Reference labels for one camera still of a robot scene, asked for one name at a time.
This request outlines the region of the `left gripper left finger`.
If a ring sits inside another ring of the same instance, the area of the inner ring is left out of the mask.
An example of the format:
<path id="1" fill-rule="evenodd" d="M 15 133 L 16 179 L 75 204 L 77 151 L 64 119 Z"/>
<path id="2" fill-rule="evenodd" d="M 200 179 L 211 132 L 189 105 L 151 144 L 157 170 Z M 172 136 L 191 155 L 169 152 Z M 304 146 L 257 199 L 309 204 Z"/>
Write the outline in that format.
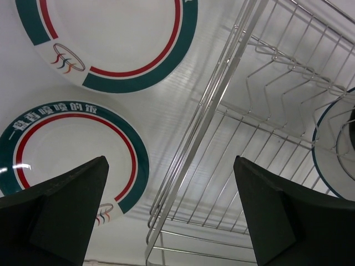
<path id="1" fill-rule="evenodd" d="M 1 265 L 82 265 L 107 182 L 96 157 L 1 198 Z"/>

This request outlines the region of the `blue patterned green plate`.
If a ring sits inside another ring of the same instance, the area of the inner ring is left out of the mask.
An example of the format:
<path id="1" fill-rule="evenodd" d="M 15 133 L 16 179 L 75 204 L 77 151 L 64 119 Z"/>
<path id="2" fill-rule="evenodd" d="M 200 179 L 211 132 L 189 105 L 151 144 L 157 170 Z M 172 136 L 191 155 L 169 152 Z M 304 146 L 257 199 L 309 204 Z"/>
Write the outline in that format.
<path id="1" fill-rule="evenodd" d="M 336 153 L 341 169 L 354 180 L 354 108 L 338 134 Z"/>

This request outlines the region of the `white plate with dark rim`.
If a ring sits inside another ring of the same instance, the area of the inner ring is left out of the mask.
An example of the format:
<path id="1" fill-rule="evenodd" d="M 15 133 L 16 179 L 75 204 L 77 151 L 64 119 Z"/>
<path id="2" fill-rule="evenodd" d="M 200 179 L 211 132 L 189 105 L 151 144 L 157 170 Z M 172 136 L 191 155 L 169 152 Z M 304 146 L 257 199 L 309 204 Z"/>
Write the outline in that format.
<path id="1" fill-rule="evenodd" d="M 354 180 L 350 179 L 337 159 L 336 141 L 342 125 L 354 108 L 354 88 L 343 98 L 336 99 L 326 108 L 313 132 L 313 163 L 332 193 L 340 198 L 354 201 Z"/>

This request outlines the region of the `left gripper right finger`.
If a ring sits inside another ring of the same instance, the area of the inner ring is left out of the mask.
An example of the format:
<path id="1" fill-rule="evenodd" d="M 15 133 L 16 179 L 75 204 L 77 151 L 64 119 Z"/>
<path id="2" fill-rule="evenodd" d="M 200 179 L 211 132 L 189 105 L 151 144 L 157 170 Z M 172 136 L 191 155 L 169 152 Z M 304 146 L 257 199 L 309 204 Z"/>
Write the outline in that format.
<path id="1" fill-rule="evenodd" d="M 354 265 L 354 202 L 237 156 L 234 174 L 258 265 Z"/>

